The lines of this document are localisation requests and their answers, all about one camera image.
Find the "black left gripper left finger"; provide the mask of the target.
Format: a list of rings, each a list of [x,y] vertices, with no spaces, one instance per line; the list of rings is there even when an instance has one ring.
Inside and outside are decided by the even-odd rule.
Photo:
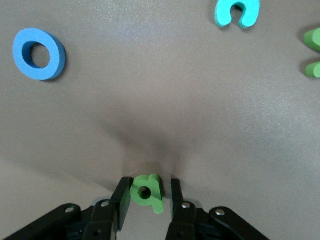
[[[123,177],[110,199],[81,210],[63,204],[8,236],[7,240],[115,240],[130,206],[132,177]]]

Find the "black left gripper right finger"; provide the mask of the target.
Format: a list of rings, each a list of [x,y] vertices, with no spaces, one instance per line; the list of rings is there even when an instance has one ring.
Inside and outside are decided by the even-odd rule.
[[[172,222],[167,240],[268,240],[230,208],[219,206],[205,212],[183,197],[181,181],[171,179]]]

